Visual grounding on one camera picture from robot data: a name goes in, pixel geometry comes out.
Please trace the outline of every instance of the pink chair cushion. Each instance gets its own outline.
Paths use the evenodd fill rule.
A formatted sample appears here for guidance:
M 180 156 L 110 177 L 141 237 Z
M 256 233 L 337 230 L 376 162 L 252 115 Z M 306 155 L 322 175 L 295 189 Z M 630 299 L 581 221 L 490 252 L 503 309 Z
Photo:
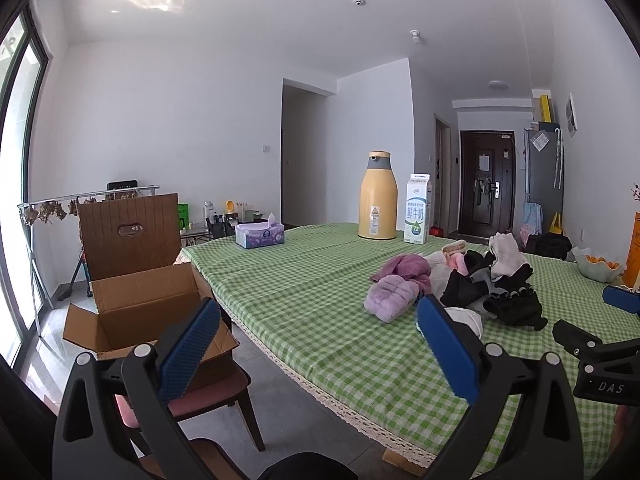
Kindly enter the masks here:
M 184 394 L 180 399 L 169 402 L 169 411 L 175 418 L 189 418 L 189 413 L 199 412 L 207 406 L 214 406 L 224 400 L 235 397 L 241 393 L 247 386 L 249 381 L 242 371 L 242 368 L 236 366 L 236 370 L 227 378 L 217 383 L 208 384 L 198 390 L 193 390 Z M 129 406 L 125 397 L 116 395 L 116 402 L 120 410 L 122 421 L 128 428 L 137 428 L 139 426 L 135 413 Z

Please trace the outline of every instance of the blue gripper pad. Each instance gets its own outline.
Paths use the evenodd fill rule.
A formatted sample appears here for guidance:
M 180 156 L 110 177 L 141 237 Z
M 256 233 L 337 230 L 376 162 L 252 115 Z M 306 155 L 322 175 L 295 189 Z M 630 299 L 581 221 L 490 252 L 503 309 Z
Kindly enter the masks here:
M 602 300 L 632 314 L 640 314 L 640 294 L 636 292 L 607 285 L 602 291 Z
M 219 326 L 220 308 L 209 300 L 160 365 L 158 396 L 162 402 L 184 395 Z
M 473 404 L 479 393 L 478 372 L 460 339 L 430 298 L 424 297 L 418 302 L 417 316 L 418 329 L 436 356 L 453 393 Z

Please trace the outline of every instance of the warning label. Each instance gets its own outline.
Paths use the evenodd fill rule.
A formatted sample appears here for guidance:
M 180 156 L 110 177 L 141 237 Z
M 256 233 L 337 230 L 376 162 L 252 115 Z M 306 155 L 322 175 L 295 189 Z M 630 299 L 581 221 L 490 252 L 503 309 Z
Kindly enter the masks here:
M 371 214 L 369 216 L 369 234 L 378 234 L 378 224 L 380 221 L 380 208 L 378 206 L 371 206 Z

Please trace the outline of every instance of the green checkered tablecloth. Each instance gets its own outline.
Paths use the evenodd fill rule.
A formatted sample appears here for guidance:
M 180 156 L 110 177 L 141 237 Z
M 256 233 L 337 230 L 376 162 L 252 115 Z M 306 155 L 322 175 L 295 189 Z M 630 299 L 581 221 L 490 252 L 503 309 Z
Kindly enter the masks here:
M 416 446 L 437 454 L 466 410 L 453 396 L 426 341 L 415 328 L 415 309 L 384 324 L 362 306 L 369 276 L 392 256 L 429 253 L 446 243 L 430 237 L 423 246 L 402 237 L 358 238 L 355 224 L 306 226 L 287 231 L 283 245 L 246 250 L 223 238 L 182 251 L 214 293 L 286 365 L 339 402 Z M 602 302 L 603 285 L 582 277 L 574 264 L 527 255 L 531 285 L 548 318 L 541 332 L 495 321 L 484 342 L 510 354 L 539 359 L 557 352 L 571 384 L 578 361 L 552 337 L 558 319 L 599 336 L 605 343 L 640 335 L 637 317 Z M 607 456 L 615 406 L 575 399 L 587 475 Z M 479 465 L 492 467 L 516 411 L 507 403 Z

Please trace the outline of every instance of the gray floor tile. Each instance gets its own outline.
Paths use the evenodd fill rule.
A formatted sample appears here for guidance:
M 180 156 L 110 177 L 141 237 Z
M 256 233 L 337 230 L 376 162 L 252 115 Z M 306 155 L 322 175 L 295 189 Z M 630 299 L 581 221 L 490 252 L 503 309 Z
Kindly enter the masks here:
M 382 460 L 385 448 L 374 442 L 369 449 L 349 464 L 358 480 L 417 480 L 417 476 Z
M 238 339 L 240 346 L 234 350 L 234 361 L 238 364 L 242 364 L 254 357 L 262 357 L 264 354 L 245 334 L 238 328 L 237 325 L 233 325 L 231 333 Z
M 344 464 L 371 446 L 355 428 L 329 415 L 279 368 L 262 357 L 242 367 L 251 375 L 252 403 L 266 450 L 258 452 L 235 408 L 221 408 L 181 423 L 189 438 L 218 442 L 251 477 L 269 465 L 302 451 L 315 451 Z
M 95 311 L 95 302 L 83 287 L 47 315 L 42 338 L 33 341 L 20 374 L 41 399 L 46 395 L 59 404 L 76 356 L 84 350 L 62 339 L 68 303 Z M 252 377 L 249 386 L 254 411 L 266 450 L 258 452 L 244 427 L 237 407 L 224 407 L 182 422 L 189 438 L 217 441 L 250 476 L 286 456 L 315 451 L 350 464 L 362 480 L 408 479 L 381 460 L 383 448 L 338 418 L 289 378 L 245 336 L 238 327 L 233 334 L 241 345 L 234 358 Z

